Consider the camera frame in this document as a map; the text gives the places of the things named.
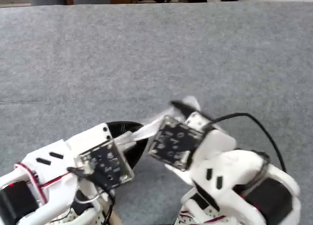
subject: wire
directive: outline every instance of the wire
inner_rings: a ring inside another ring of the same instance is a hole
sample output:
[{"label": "wire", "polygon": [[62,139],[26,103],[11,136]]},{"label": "wire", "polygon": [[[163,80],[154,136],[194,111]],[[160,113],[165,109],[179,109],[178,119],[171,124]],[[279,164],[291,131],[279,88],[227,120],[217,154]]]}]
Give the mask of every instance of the wire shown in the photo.
[{"label": "wire", "polygon": [[55,182],[61,180],[65,175],[68,175],[68,174],[69,174],[69,173],[66,173],[66,174],[64,174],[64,175],[60,175],[60,176],[58,176],[58,177],[56,177],[56,178],[54,178],[54,179],[52,179],[52,180],[46,182],[45,184],[40,185],[40,187],[44,187],[44,188],[46,189],[46,188],[48,188],[49,186],[51,186],[53,183],[55,183]]},{"label": "wire", "polygon": [[106,218],[103,222],[103,225],[107,225],[110,221],[110,218],[111,218],[111,215],[112,215],[112,212],[113,212],[113,206],[114,204],[110,204],[110,207],[109,207],[109,210],[108,210],[108,214],[106,215]]},{"label": "wire", "polygon": [[109,206],[108,214],[106,215],[106,218],[103,222],[103,225],[107,225],[110,218],[111,218],[112,212],[113,212],[113,206],[115,205],[115,195],[112,195],[112,193],[106,187],[104,182],[101,180],[101,177],[99,177],[99,174],[101,174],[101,173],[98,173],[95,171],[94,173],[88,175],[88,174],[85,174],[83,170],[78,169],[78,168],[74,168],[74,167],[68,167],[67,170],[79,178],[89,180],[90,182],[94,183],[96,186],[100,187],[103,190],[103,192],[108,194],[108,196],[111,200],[111,205]]},{"label": "wire", "polygon": [[216,123],[224,121],[224,120],[232,119],[232,118],[238,117],[238,116],[249,117],[251,120],[253,120],[261,128],[261,130],[265,133],[265,135],[268,137],[269,141],[271,142],[271,144],[272,144],[272,146],[273,146],[273,148],[274,148],[274,150],[275,150],[275,152],[277,154],[277,157],[279,159],[279,162],[280,162],[280,165],[282,167],[282,170],[284,172],[287,172],[283,156],[282,156],[279,148],[277,147],[274,139],[268,133],[268,131],[265,129],[265,127],[261,124],[261,122],[258,119],[256,119],[254,116],[252,116],[251,114],[245,113],[245,112],[237,112],[237,113],[232,113],[232,114],[229,114],[229,115],[221,116],[221,117],[218,117],[218,118],[212,120],[211,122],[209,122],[206,126],[204,126],[203,129],[207,129],[207,128],[211,127],[213,124],[216,124]]},{"label": "wire", "polygon": [[37,190],[38,194],[40,195],[41,199],[42,199],[42,202],[44,204],[47,203],[47,198],[45,197],[45,194],[44,192],[42,191],[41,187],[39,186],[39,182],[38,180],[36,179],[35,175],[33,174],[33,172],[26,166],[24,165],[23,163],[16,163],[14,165],[16,168],[17,167],[20,167],[21,169],[23,169],[29,176],[29,179],[30,181],[32,182],[32,184],[34,185],[35,189]]},{"label": "wire", "polygon": [[55,223],[55,222],[58,222],[58,221],[61,221],[61,220],[65,219],[65,218],[67,218],[69,216],[69,214],[70,214],[70,210],[71,209],[72,209],[72,207],[69,208],[68,213],[65,216],[63,216],[63,217],[61,217],[59,219],[52,220],[52,221],[50,221],[50,223]]},{"label": "wire", "polygon": [[81,201],[80,199],[77,198],[77,195],[75,195],[74,199],[79,204],[88,204],[88,203],[91,203],[91,202],[95,201],[96,199],[98,199],[102,193],[103,193],[103,191],[99,192],[96,196],[94,196],[93,198],[86,200],[86,201]]},{"label": "wire", "polygon": [[211,122],[209,122],[206,126],[203,127],[204,130],[206,130],[206,132],[210,131],[212,126],[218,122],[221,122],[221,121],[224,121],[224,120],[227,120],[227,119],[231,119],[231,118],[234,118],[234,117],[238,117],[238,116],[247,116],[249,117],[250,119],[252,119],[260,128],[261,130],[265,133],[265,135],[268,137],[269,141],[271,142],[276,154],[277,154],[277,157],[279,159],[279,162],[280,162],[280,165],[282,167],[282,170],[284,172],[287,172],[287,169],[286,169],[286,165],[284,163],[284,159],[283,159],[283,156],[278,148],[278,146],[276,145],[274,139],[272,138],[272,136],[268,133],[268,131],[265,129],[265,127],[261,124],[261,122],[256,119],[254,116],[252,116],[251,114],[249,113],[245,113],[245,112],[237,112],[237,113],[233,113],[233,114],[229,114],[229,115],[226,115],[226,116],[221,116],[219,118],[216,118],[216,119],[213,119],[212,117],[210,117],[209,115],[207,115],[206,113],[204,112],[201,112],[201,111],[198,111],[196,110],[194,107],[188,105],[188,104],[185,104],[179,100],[173,100],[171,101],[171,104],[181,110],[181,111],[185,111],[186,109],[190,110],[190,111],[194,111],[194,112],[198,112],[201,116],[205,117],[206,119],[210,120]]}]

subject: black slot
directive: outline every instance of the black slot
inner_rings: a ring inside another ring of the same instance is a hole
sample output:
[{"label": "black slot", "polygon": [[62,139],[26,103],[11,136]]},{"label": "black slot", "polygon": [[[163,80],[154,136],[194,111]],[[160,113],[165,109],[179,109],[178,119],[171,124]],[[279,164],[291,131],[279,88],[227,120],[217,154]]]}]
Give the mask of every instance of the black slot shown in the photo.
[{"label": "black slot", "polygon": [[51,165],[51,161],[46,160],[46,159],[37,158],[36,161],[39,162],[39,163],[41,163],[41,164]]}]

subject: red wire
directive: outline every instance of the red wire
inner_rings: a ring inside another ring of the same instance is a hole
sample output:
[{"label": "red wire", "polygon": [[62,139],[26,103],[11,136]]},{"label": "red wire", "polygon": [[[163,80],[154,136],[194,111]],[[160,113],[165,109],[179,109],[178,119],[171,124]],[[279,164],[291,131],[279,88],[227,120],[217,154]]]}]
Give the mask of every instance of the red wire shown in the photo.
[{"label": "red wire", "polygon": [[58,176],[58,177],[56,177],[56,178],[54,178],[54,179],[52,179],[52,180],[46,182],[45,184],[40,185],[40,187],[47,187],[47,186],[49,186],[49,185],[51,185],[51,184],[53,184],[53,183],[59,181],[59,180],[62,179],[65,175],[68,175],[68,174],[69,174],[69,173],[66,173],[66,174],[64,174],[64,175],[60,175],[60,176]]},{"label": "red wire", "polygon": [[31,170],[30,170],[26,165],[24,165],[23,163],[18,162],[18,163],[16,163],[16,165],[18,165],[18,166],[20,166],[20,167],[22,167],[22,168],[24,168],[25,170],[28,171],[28,173],[30,174],[32,180],[35,182],[35,185],[34,185],[34,186],[35,186],[35,187],[37,188],[37,190],[39,191],[39,194],[40,194],[40,196],[42,197],[42,199],[43,199],[43,201],[44,201],[44,204],[47,204],[47,198],[45,197],[44,192],[43,192],[42,189],[40,188],[39,182],[38,182],[38,180],[36,179],[36,177],[34,176],[33,172],[31,172]]}]

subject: gray fabric surface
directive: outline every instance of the gray fabric surface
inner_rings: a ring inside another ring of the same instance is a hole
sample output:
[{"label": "gray fabric surface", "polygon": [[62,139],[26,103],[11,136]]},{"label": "gray fabric surface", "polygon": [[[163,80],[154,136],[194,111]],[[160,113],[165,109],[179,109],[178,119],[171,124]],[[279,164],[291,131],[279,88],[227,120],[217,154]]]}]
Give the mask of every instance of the gray fabric surface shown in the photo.
[{"label": "gray fabric surface", "polygon": [[[312,224],[313,4],[82,5],[0,9],[0,172],[34,149],[195,95],[213,116],[249,112],[281,148]],[[222,124],[277,158],[245,118]],[[117,191],[126,225],[171,222],[188,190],[143,157]]]}]

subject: black circuit board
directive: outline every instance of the black circuit board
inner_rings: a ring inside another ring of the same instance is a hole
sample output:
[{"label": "black circuit board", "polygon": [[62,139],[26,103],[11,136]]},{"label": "black circuit board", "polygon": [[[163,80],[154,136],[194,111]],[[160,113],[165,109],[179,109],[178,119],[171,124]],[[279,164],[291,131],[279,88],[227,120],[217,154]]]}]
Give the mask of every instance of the black circuit board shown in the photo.
[{"label": "black circuit board", "polygon": [[149,154],[184,171],[189,167],[189,159],[201,143],[202,135],[203,133],[166,116],[149,147]]},{"label": "black circuit board", "polygon": [[134,177],[132,169],[113,140],[108,140],[81,154],[81,159],[104,176],[104,184],[108,189],[117,188]]}]

